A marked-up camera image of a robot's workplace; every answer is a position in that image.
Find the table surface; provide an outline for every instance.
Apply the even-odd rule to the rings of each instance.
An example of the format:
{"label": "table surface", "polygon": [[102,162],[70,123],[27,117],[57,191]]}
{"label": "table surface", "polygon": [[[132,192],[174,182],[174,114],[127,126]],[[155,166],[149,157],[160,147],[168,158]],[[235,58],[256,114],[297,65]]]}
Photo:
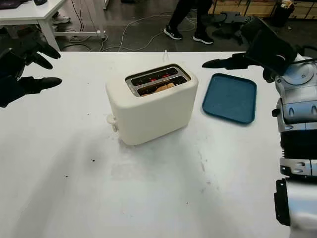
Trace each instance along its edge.
{"label": "table surface", "polygon": [[[53,70],[24,76],[63,83],[0,110],[0,237],[286,238],[275,219],[278,94],[262,69],[206,69],[232,53],[169,53],[199,79],[185,128],[127,146],[106,123],[107,78],[163,53],[62,53]],[[250,125],[208,116],[202,102],[214,73],[256,82]]]}
{"label": "table surface", "polygon": [[36,6],[33,1],[29,1],[15,9],[2,9],[0,10],[0,21],[43,20],[54,14],[65,1],[48,0],[40,6]]}

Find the black shoe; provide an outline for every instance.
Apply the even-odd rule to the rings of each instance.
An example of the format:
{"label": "black shoe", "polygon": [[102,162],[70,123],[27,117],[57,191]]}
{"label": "black shoe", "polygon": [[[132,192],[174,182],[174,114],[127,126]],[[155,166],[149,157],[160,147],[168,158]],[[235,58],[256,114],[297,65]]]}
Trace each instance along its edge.
{"label": "black shoe", "polygon": [[171,29],[169,25],[164,28],[164,33],[168,35],[173,40],[181,40],[183,39],[182,34],[179,33],[177,29]]}
{"label": "black shoe", "polygon": [[211,45],[213,43],[213,39],[208,36],[206,31],[202,33],[195,32],[193,36],[193,40],[203,42],[206,45]]}

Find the floor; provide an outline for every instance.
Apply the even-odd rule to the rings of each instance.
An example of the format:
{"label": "floor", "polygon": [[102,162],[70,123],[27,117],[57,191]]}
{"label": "floor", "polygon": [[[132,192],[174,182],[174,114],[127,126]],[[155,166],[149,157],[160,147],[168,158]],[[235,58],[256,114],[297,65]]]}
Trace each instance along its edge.
{"label": "floor", "polygon": [[[84,31],[94,31],[96,25],[95,12],[91,0],[73,0],[80,15],[80,3],[82,4],[82,21],[85,25]],[[120,0],[110,0],[108,9],[104,11],[105,21],[104,28],[108,35],[108,40],[102,45],[102,41],[98,37],[91,37],[86,40],[81,46],[69,46],[76,43],[69,42],[70,38],[57,37],[58,44],[63,51],[118,51],[118,48],[107,49],[108,47],[119,46],[122,38],[122,33],[127,24],[132,21],[155,16],[150,19],[139,21],[131,24],[124,35],[123,47],[137,50],[147,45],[152,36],[162,32],[163,28],[169,21],[169,16],[172,14],[177,0],[140,0],[136,4],[121,3]],[[61,14],[71,17],[71,23],[60,24],[59,30],[79,30],[80,21],[74,11],[72,0],[67,0],[66,4],[60,10]],[[204,52],[204,51],[244,51],[247,46],[238,45],[233,40],[223,40],[214,38],[213,45],[204,45],[203,43],[194,42],[192,36],[194,34],[194,27],[196,13],[191,11],[188,14],[189,20],[184,20],[179,26],[179,30],[183,31],[184,39],[175,41],[168,38],[164,34],[156,36],[153,41],[141,51],[144,52]],[[208,28],[208,33],[215,30],[214,27]],[[291,44],[317,44],[317,21],[316,20],[289,20],[283,28],[274,28],[280,37],[287,40]]]}

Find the white toaster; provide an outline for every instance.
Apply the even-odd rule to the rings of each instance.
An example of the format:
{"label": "white toaster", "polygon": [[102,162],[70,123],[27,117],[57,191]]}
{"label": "white toaster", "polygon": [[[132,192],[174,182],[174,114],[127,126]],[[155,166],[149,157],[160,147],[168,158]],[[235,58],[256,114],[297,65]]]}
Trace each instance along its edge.
{"label": "white toaster", "polygon": [[194,74],[162,63],[129,71],[106,83],[113,113],[107,121],[124,143],[142,144],[188,124],[198,87]]}

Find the person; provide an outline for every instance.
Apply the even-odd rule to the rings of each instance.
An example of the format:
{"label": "person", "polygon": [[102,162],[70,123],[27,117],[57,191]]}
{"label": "person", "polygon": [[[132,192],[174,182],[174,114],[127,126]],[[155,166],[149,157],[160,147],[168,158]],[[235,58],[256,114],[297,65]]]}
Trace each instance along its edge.
{"label": "person", "polygon": [[[182,34],[177,30],[177,26],[189,13],[193,0],[179,0],[175,12],[169,21],[169,24],[164,28],[164,33],[174,40],[183,39]],[[197,28],[193,36],[194,41],[203,42],[207,45],[213,43],[213,39],[210,38],[206,32],[206,26],[201,21],[201,16],[208,13],[212,4],[212,0],[198,0],[197,2]]]}

